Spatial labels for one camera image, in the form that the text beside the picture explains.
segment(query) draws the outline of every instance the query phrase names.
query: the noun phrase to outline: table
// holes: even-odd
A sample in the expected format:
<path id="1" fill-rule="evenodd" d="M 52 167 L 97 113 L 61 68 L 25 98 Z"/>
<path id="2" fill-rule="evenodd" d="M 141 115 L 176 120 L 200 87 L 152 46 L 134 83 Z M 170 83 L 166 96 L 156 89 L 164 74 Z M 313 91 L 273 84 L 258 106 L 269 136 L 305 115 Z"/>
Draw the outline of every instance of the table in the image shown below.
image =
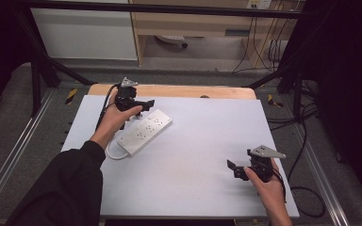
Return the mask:
<path id="1" fill-rule="evenodd" d="M 106 94 L 108 87 L 91 87 L 62 151 L 80 148 L 89 139 L 105 99 L 105 96 L 93 94 Z M 192 96 L 212 98 L 185 97 L 188 94 L 181 90 L 187 89 L 195 93 Z M 162 95 L 173 90 L 175 97 L 159 96 L 161 90 Z M 229 93 L 220 99 L 221 92 L 226 90 Z M 155 99 L 151 111 L 162 110 L 173 118 L 173 124 L 134 157 L 105 160 L 101 168 L 104 174 L 103 218 L 235 219 L 266 216 L 252 184 L 235 179 L 232 170 L 226 166 L 227 159 L 237 165 L 248 165 L 247 148 L 264 144 L 275 149 L 261 103 L 255 100 L 251 89 L 138 86 L 137 93 L 137 100 Z M 157 96 L 143 96 L 149 93 Z M 231 99 L 230 93 L 239 99 Z M 248 95 L 242 99 L 242 93 Z M 136 121 L 127 122 L 124 131 Z M 280 161 L 276 162 L 286 178 Z M 299 213 L 287 182 L 286 187 L 288 213 L 297 218 Z"/>

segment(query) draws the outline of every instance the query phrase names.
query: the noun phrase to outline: white cable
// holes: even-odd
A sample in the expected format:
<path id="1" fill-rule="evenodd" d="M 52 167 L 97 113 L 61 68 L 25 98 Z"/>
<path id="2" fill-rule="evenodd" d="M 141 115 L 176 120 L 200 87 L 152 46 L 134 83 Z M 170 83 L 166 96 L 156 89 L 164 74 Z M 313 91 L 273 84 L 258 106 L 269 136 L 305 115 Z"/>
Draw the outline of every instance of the white cable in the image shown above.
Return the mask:
<path id="1" fill-rule="evenodd" d="M 299 0 L 299 1 L 298 1 L 298 5 L 296 5 L 296 7 L 295 7 L 294 11 L 296 11 L 296 10 L 298 9 L 299 4 L 301 4 L 301 0 Z"/>
<path id="2" fill-rule="evenodd" d="M 105 149 L 107 156 L 109 158 L 113 159 L 113 160 L 121 160 L 121 159 L 126 158 L 128 156 L 128 153 L 125 153 L 124 155 L 121 155 L 121 156 L 118 156 L 118 157 L 111 155 L 110 150 L 109 150 L 111 141 L 108 143 L 107 148 Z"/>

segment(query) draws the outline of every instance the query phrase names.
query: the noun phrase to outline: human hand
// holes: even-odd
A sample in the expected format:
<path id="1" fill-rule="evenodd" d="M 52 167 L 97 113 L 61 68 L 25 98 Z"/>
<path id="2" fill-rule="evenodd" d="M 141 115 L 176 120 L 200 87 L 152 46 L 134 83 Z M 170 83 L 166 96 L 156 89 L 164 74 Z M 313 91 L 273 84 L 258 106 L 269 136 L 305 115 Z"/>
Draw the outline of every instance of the human hand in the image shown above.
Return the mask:
<path id="1" fill-rule="evenodd" d="M 272 167 L 278 171 L 278 166 L 271 159 Z M 264 183 L 250 168 L 244 168 L 246 175 L 257 189 L 258 195 L 266 208 L 271 225 L 292 225 L 287 208 L 285 207 L 284 193 L 281 182 L 273 175 Z"/>
<path id="2" fill-rule="evenodd" d="M 120 130 L 126 121 L 142 111 L 142 106 L 140 105 L 134 106 L 126 111 L 120 111 L 114 104 L 116 94 L 117 91 L 114 91 L 111 94 L 106 113 L 102 118 L 99 127 L 90 138 L 90 140 L 98 143 L 103 149 L 107 147 L 116 132 Z"/>

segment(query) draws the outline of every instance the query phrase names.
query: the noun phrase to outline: white cabinet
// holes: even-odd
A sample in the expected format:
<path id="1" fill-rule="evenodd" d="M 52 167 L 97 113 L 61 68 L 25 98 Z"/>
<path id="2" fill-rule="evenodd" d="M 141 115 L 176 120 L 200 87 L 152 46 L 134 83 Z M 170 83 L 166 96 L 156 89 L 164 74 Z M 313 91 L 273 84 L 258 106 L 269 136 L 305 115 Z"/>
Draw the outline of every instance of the white cabinet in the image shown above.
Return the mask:
<path id="1" fill-rule="evenodd" d="M 44 8 L 33 8 L 32 12 L 50 57 L 137 60 L 129 12 Z"/>

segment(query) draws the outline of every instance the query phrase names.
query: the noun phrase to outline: black jacket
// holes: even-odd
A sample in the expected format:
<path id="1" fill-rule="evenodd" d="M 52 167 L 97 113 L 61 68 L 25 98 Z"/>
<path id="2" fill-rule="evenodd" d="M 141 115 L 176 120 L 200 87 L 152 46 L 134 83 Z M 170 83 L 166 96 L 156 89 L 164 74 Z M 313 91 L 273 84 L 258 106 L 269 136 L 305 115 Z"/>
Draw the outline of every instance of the black jacket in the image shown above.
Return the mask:
<path id="1" fill-rule="evenodd" d="M 105 151 L 86 141 L 58 154 L 8 218 L 6 225 L 98 225 Z"/>

